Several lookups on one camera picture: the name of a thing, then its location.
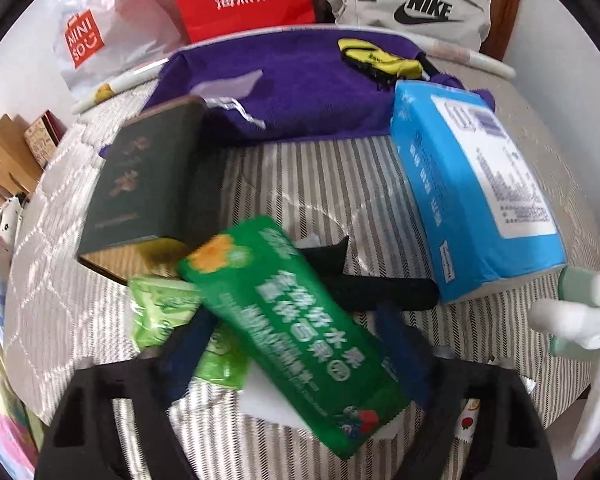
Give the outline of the white Miniso plastic bag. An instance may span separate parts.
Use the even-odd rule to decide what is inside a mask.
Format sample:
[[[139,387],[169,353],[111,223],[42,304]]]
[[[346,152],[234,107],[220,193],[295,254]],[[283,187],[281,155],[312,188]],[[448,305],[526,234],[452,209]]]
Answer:
[[[187,42],[175,0],[46,0],[46,6],[58,70],[76,100]]]

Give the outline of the clear mesh drawstring pouch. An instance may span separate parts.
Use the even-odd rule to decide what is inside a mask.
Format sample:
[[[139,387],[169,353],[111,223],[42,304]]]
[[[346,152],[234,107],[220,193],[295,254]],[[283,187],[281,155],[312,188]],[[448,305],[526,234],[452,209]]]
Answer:
[[[253,70],[235,78],[201,81],[193,86],[189,93],[203,99],[208,108],[232,110],[242,116],[246,122],[265,130],[265,121],[253,117],[242,105],[242,100],[250,96],[262,76],[263,70]]]

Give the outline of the green snack packet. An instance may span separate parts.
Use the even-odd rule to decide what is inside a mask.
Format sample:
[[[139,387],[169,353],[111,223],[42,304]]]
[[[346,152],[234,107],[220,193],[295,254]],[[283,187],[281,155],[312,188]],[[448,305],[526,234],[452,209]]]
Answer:
[[[407,406],[379,339],[336,304],[272,218],[215,235],[178,274],[342,460]]]

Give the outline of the wooden door frame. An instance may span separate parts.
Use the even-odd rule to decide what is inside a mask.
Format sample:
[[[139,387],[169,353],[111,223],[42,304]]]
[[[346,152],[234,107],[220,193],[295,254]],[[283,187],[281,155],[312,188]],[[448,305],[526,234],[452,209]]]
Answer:
[[[480,52],[501,61],[516,23],[520,0],[491,0],[491,28]]]

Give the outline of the purple towel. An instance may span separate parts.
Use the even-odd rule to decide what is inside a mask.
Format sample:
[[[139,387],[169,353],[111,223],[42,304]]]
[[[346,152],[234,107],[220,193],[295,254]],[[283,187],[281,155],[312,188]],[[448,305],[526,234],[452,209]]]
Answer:
[[[210,139],[227,155],[240,148],[275,142],[384,136],[389,130],[396,84],[400,81],[430,82],[475,93],[495,114],[496,102],[490,91],[469,90],[457,77],[437,69],[431,76],[424,73],[417,80],[398,80],[390,87],[379,87],[345,62],[330,67],[334,71],[329,75],[280,65],[271,73],[263,72],[242,105],[253,117],[264,120],[266,129],[251,125],[232,110],[208,108]],[[151,108],[191,96],[184,87],[185,82],[179,80],[171,89],[159,79],[146,106]]]

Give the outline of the blue tissue pack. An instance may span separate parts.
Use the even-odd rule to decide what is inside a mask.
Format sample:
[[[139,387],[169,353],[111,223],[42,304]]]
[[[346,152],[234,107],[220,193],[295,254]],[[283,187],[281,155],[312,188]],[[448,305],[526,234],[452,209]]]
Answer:
[[[412,188],[442,302],[498,294],[565,265],[562,237],[539,182],[480,96],[400,81],[390,136]]]

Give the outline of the brown patterned box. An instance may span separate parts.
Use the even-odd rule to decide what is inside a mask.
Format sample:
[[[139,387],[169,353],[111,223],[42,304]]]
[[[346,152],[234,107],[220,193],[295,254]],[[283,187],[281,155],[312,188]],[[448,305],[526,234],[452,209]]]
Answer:
[[[53,158],[66,130],[66,126],[50,110],[46,110],[24,132],[24,140],[42,169]]]

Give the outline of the light green tissue pack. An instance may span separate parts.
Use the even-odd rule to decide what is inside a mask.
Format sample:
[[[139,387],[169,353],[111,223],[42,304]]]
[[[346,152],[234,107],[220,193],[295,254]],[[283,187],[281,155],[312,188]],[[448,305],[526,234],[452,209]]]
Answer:
[[[132,297],[131,337],[138,350],[161,346],[172,332],[193,317],[201,296],[193,284],[161,276],[133,276],[128,283]],[[238,341],[221,324],[211,336],[194,376],[210,384],[240,390],[249,359]]]

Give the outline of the wooden furniture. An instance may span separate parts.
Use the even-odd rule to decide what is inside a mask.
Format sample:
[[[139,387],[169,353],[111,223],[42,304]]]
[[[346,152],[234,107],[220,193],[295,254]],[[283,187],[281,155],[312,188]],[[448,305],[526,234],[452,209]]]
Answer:
[[[0,205],[19,193],[29,197],[42,172],[24,140],[24,129],[4,114],[0,118]]]

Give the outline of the plush toy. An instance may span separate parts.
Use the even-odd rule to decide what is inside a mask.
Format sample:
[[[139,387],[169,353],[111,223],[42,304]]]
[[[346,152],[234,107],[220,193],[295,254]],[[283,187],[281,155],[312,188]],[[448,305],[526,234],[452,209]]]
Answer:
[[[0,206],[0,254],[11,255],[14,251],[18,230],[22,221],[27,195],[18,193]]]

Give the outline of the white and green glove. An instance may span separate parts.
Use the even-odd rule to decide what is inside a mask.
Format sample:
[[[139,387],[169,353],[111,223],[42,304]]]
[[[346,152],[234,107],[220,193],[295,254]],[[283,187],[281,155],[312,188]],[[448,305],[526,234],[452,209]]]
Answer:
[[[532,330],[550,335],[550,353],[592,363],[591,390],[572,439],[580,460],[600,434],[600,271],[565,266],[558,297],[536,300],[528,313]]]

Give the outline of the yellow and black toy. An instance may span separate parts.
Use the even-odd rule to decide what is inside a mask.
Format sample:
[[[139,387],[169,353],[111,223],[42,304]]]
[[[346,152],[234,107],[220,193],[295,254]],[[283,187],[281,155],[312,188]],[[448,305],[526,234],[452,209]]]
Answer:
[[[343,62],[379,87],[390,87],[398,80],[417,80],[425,73],[419,61],[391,54],[365,40],[342,38],[338,48]]]

